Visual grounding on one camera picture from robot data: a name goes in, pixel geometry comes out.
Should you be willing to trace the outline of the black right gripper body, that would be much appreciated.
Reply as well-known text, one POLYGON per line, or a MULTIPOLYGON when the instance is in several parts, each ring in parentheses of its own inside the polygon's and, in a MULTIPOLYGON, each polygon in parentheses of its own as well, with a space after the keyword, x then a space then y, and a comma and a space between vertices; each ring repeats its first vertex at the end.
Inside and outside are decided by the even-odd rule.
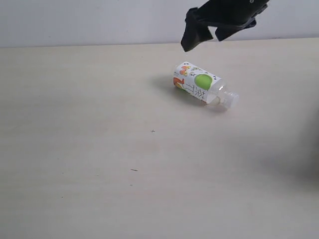
POLYGON ((191 8, 186 23, 204 26, 245 29, 254 27, 256 16, 268 7, 267 0, 209 0, 191 8))

